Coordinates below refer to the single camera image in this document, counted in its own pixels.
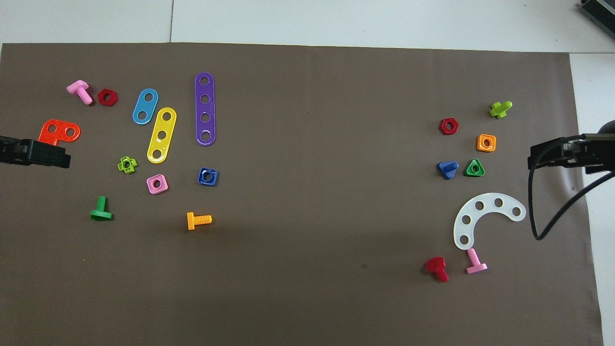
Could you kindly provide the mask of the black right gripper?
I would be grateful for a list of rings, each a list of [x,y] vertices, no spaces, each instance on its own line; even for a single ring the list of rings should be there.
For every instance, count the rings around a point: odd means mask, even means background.
[[[600,135],[615,135],[615,120],[602,125]],[[541,167],[580,167],[575,154],[567,145],[581,140],[581,136],[561,136],[530,147],[529,170]],[[587,144],[583,166],[586,174],[615,170],[615,144]]]

